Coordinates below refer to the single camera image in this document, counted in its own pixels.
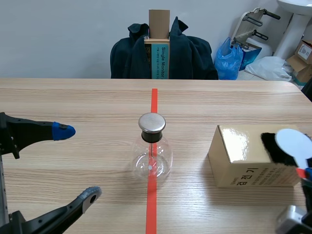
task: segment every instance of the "cardboard box in corner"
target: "cardboard box in corner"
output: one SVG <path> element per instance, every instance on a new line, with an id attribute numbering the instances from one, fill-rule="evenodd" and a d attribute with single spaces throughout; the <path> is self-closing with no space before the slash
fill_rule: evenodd
<path id="1" fill-rule="evenodd" d="M 261 140 L 294 125 L 218 125 L 208 157 L 217 187 L 292 187 L 300 178 L 295 167 L 275 164 Z"/>
<path id="2" fill-rule="evenodd" d="M 305 85 L 312 78 L 312 41 L 302 40 L 287 62 L 298 73 L 295 82 Z"/>

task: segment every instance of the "cardboard box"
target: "cardboard box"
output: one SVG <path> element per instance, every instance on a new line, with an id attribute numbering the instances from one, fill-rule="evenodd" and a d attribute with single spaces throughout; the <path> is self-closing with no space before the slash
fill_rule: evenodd
<path id="1" fill-rule="evenodd" d="M 150 38 L 169 38 L 170 10 L 149 10 Z"/>
<path id="2" fill-rule="evenodd" d="M 302 40 L 295 52 L 306 64 L 312 64 L 312 41 Z"/>
<path id="3" fill-rule="evenodd" d="M 218 125 L 208 157 L 217 187 L 292 187 L 300 178 L 295 167 L 275 164 L 264 148 L 262 133 L 294 125 Z"/>
<path id="4" fill-rule="evenodd" d="M 295 82 L 298 85 L 305 85 L 312 78 L 312 65 L 306 64 L 298 55 L 293 55 L 287 62 L 297 72 Z"/>
<path id="5" fill-rule="evenodd" d="M 169 79 L 169 39 L 145 39 L 145 51 L 152 79 Z"/>

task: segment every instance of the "dark jacket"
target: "dark jacket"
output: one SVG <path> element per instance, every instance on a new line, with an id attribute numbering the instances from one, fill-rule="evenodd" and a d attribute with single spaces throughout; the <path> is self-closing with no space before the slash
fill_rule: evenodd
<path id="1" fill-rule="evenodd" d="M 312 101 L 312 79 L 303 87 L 302 92 L 307 98 Z"/>
<path id="2" fill-rule="evenodd" d="M 188 26 L 175 18 L 170 32 L 169 79 L 218 79 L 211 47 L 203 39 L 182 34 Z M 111 52 L 111 78 L 151 78 L 144 46 L 147 24 L 132 24 L 129 38 L 117 42 Z"/>

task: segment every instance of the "white plastic bag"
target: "white plastic bag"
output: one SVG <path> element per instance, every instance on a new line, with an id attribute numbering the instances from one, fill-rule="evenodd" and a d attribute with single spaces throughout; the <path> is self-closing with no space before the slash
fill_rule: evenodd
<path id="1" fill-rule="evenodd" d="M 246 72 L 266 80 L 290 81 L 292 77 L 283 69 L 285 60 L 279 57 L 264 57 L 246 66 Z"/>

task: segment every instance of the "red tape line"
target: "red tape line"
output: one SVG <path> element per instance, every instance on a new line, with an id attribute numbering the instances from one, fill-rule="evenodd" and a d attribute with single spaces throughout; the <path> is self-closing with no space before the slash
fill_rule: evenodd
<path id="1" fill-rule="evenodd" d="M 151 112 L 158 111 L 158 89 L 152 89 Z M 157 233 L 157 143 L 150 145 L 148 161 L 152 169 L 148 173 L 146 203 L 146 234 Z"/>

